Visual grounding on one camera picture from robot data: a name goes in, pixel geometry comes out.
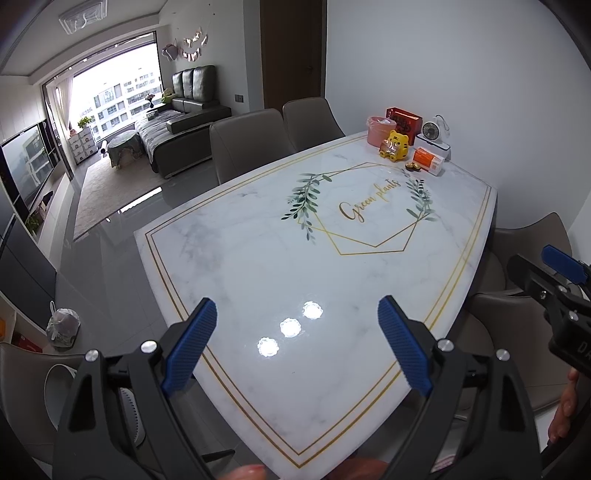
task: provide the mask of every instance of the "rug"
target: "rug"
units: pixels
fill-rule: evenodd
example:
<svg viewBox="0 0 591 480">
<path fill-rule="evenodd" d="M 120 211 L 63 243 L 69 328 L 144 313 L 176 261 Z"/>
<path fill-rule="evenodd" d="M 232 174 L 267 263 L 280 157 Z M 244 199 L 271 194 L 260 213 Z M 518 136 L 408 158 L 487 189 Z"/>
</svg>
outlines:
<svg viewBox="0 0 591 480">
<path fill-rule="evenodd" d="M 152 171 L 148 157 L 140 157 L 120 170 L 108 156 L 88 167 L 76 213 L 74 240 L 121 207 L 166 182 Z"/>
</svg>

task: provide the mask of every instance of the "white marble tabletop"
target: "white marble tabletop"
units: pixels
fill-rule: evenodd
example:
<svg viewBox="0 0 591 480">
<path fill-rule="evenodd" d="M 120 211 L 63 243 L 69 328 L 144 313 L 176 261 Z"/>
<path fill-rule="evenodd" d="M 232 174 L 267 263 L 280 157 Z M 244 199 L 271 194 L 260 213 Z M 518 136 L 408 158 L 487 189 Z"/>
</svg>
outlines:
<svg viewBox="0 0 591 480">
<path fill-rule="evenodd" d="M 392 294 L 444 337 L 495 200 L 452 163 L 409 173 L 357 134 L 220 185 L 136 239 L 169 325 L 217 304 L 194 372 L 217 409 L 277 475 L 317 480 L 409 391 L 378 301 Z"/>
</svg>

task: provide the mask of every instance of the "pink trash bin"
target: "pink trash bin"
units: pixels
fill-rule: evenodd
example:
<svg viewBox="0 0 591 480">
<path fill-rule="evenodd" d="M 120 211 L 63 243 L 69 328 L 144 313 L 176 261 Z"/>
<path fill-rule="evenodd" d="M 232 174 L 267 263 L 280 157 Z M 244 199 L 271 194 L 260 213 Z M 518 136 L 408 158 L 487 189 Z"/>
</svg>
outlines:
<svg viewBox="0 0 591 480">
<path fill-rule="evenodd" d="M 396 130 L 396 122 L 383 116 L 370 116 L 367 121 L 368 144 L 380 147 L 392 130 Z"/>
</svg>

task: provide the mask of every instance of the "silver screw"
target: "silver screw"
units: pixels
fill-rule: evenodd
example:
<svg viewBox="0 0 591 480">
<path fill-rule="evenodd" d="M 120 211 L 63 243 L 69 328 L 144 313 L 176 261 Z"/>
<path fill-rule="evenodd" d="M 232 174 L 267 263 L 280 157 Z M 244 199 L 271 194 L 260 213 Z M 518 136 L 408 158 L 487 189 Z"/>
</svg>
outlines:
<svg viewBox="0 0 591 480">
<path fill-rule="evenodd" d="M 454 348 L 453 342 L 447 338 L 442 338 L 437 342 L 437 348 L 442 352 L 451 352 Z"/>
<path fill-rule="evenodd" d="M 507 360 L 509 360 L 509 358 L 511 358 L 511 355 L 509 354 L 509 352 L 507 350 L 505 350 L 504 348 L 499 348 L 496 351 L 496 357 L 501 361 L 501 362 L 506 362 Z"/>
<path fill-rule="evenodd" d="M 86 355 L 84 356 L 84 358 L 87 362 L 94 362 L 98 357 L 99 357 L 99 351 L 94 350 L 94 349 L 88 350 L 86 352 Z"/>
<path fill-rule="evenodd" d="M 142 343 L 142 346 L 140 348 L 143 351 L 143 353 L 152 353 L 154 350 L 156 350 L 157 347 L 158 344 L 153 340 L 146 340 L 144 343 Z"/>
</svg>

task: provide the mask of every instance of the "brown door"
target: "brown door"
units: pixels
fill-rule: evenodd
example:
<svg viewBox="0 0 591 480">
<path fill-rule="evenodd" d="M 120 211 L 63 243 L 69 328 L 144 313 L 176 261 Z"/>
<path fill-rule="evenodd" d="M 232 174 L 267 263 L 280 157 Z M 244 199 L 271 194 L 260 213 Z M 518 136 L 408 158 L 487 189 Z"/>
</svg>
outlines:
<svg viewBox="0 0 591 480">
<path fill-rule="evenodd" d="M 265 108 L 321 93 L 324 0 L 261 0 Z"/>
</svg>

